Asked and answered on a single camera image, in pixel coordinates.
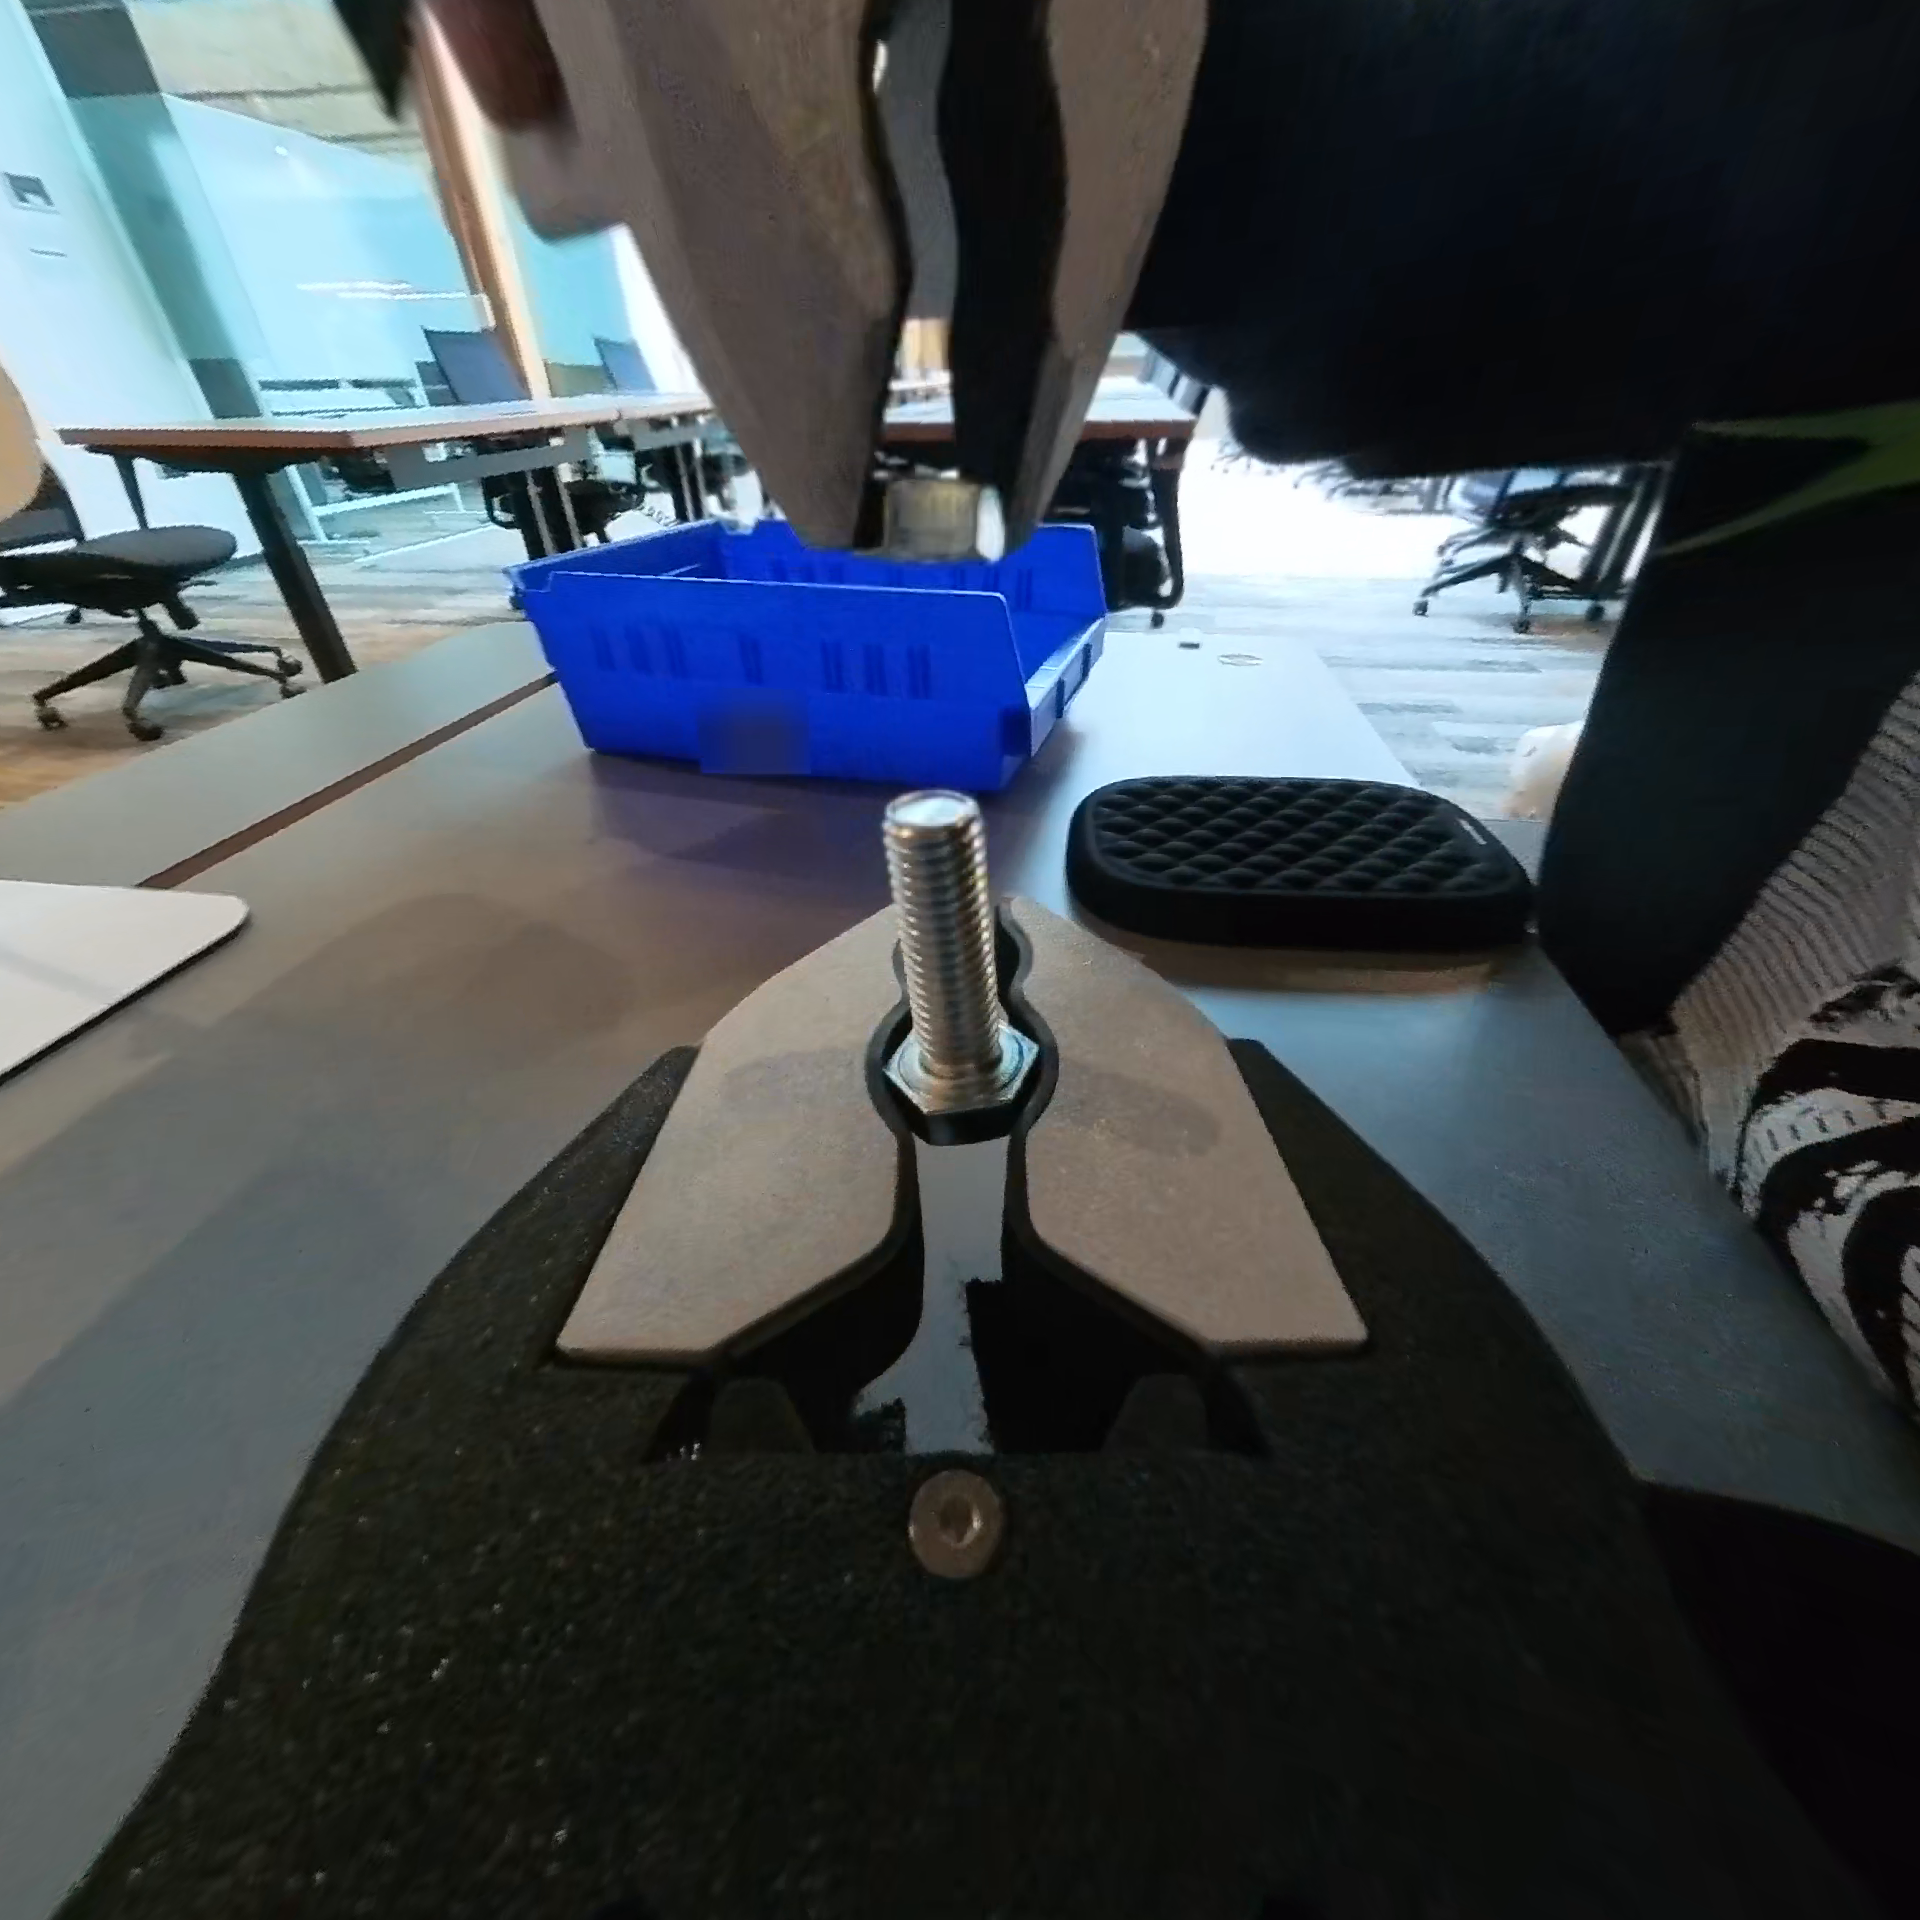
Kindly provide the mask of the person's right hand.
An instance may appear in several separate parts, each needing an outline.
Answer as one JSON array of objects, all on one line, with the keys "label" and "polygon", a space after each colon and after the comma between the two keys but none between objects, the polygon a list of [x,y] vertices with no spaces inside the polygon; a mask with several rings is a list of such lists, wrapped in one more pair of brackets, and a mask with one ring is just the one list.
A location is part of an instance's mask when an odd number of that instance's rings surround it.
[{"label": "person's right hand", "polygon": [[566,89],[535,1],[422,1],[468,93],[500,132],[566,116]]}]

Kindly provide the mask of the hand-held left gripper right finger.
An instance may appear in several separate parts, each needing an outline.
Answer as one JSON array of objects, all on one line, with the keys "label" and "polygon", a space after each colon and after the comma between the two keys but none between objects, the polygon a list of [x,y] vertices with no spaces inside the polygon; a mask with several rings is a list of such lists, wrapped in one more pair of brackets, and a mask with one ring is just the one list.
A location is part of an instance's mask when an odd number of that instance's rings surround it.
[{"label": "hand-held left gripper right finger", "polygon": [[1363,1348],[1360,1312],[1219,1029],[1132,952],[1012,899],[1054,1054],[1024,1139],[1038,1244],[1222,1359]]}]

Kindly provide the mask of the blue plastic bin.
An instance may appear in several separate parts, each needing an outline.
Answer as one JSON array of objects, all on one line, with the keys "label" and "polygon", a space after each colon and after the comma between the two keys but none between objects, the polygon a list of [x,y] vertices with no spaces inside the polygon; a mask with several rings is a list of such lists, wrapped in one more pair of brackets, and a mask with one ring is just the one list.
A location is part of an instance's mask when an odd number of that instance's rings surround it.
[{"label": "blue plastic bin", "polygon": [[700,519],[510,579],[589,752],[973,795],[1043,752],[1108,613],[1096,539],[1068,523],[935,564]]}]

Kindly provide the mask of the black office chair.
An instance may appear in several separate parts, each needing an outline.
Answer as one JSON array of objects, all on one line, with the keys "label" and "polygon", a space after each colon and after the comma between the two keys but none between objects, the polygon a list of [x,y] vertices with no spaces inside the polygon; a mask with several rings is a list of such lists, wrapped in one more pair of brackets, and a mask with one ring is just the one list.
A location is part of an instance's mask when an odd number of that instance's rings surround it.
[{"label": "black office chair", "polygon": [[438,407],[496,409],[529,400],[507,348],[492,329],[425,326],[422,395]]},{"label": "black office chair", "polygon": [[161,739],[145,715],[152,692],[180,687],[190,665],[267,681],[280,700],[302,691],[303,662],[265,639],[201,639],[201,623],[184,603],[235,557],[228,533],[183,523],[86,536],[63,483],[41,470],[32,501],[3,523],[3,607],[7,613],[63,607],[69,621],[112,616],[132,636],[104,655],[37,687],[32,713],[43,731],[62,731],[60,700],[81,687],[126,679],[119,713],[132,741]]}]

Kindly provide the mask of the steel hex nut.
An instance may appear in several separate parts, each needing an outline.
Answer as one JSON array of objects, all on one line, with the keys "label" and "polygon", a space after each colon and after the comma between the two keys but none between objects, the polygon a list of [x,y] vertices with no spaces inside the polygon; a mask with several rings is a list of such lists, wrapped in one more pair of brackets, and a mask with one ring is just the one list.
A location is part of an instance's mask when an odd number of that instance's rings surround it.
[{"label": "steel hex nut", "polygon": [[894,470],[879,485],[878,550],[897,563],[997,563],[1000,495],[958,472]]}]

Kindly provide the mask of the person's black printed shirt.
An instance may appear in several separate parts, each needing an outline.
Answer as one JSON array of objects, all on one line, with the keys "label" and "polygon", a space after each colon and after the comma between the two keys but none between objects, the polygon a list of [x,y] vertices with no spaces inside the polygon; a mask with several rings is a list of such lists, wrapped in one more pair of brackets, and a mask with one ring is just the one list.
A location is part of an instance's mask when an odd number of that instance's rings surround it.
[{"label": "person's black printed shirt", "polygon": [[1915,1419],[1915,400],[1683,445],[1551,808],[1537,940]]}]

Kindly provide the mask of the steel hex bolt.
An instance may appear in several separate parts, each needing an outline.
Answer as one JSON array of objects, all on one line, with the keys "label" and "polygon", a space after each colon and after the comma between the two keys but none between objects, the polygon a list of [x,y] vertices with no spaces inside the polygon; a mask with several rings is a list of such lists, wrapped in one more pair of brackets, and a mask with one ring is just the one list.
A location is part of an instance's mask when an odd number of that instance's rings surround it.
[{"label": "steel hex bolt", "polygon": [[1000,998],[998,924],[980,805],[921,788],[879,821],[896,912],[905,1029],[879,1068],[926,1139],[984,1139],[1011,1124],[1040,1048]]}]

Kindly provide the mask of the black wrist rest pad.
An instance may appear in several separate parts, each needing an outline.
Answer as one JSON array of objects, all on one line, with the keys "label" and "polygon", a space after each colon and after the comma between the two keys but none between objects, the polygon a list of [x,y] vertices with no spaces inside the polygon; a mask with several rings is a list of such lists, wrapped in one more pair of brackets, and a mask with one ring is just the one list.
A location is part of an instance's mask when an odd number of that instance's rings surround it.
[{"label": "black wrist rest pad", "polygon": [[1113,927],[1230,948],[1484,952],[1533,913],[1523,864],[1463,806],[1365,779],[1103,784],[1071,815],[1065,879]]}]

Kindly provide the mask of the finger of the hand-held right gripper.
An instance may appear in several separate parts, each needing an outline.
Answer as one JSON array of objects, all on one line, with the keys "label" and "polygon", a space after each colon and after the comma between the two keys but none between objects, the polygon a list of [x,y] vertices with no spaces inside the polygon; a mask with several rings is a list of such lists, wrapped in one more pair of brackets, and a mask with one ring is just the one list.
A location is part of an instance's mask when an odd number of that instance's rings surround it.
[{"label": "finger of the hand-held right gripper", "polygon": [[560,107],[512,132],[527,227],[628,230],[710,407],[827,548],[861,529],[907,292],[872,13],[535,1]]},{"label": "finger of the hand-held right gripper", "polygon": [[958,470],[1004,548],[1040,526],[1120,334],[1177,161],[1204,1],[950,6],[940,152],[956,243]]}]

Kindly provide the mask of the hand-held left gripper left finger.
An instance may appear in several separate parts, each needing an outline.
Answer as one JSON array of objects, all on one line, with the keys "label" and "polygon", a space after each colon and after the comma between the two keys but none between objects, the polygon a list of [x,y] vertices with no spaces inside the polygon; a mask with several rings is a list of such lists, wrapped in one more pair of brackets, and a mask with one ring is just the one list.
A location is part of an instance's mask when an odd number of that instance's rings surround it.
[{"label": "hand-held left gripper left finger", "polygon": [[879,1255],[901,1145],[868,1047],[897,1001],[881,910],[713,1023],[566,1315],[565,1359],[742,1356]]}]

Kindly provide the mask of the white document stand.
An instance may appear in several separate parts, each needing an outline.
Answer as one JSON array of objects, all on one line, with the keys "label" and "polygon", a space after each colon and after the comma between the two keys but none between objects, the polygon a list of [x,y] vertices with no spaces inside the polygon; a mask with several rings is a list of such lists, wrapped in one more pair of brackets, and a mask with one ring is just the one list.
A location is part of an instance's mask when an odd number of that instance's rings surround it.
[{"label": "white document stand", "polygon": [[3,879],[3,1078],[237,936],[237,896]]}]

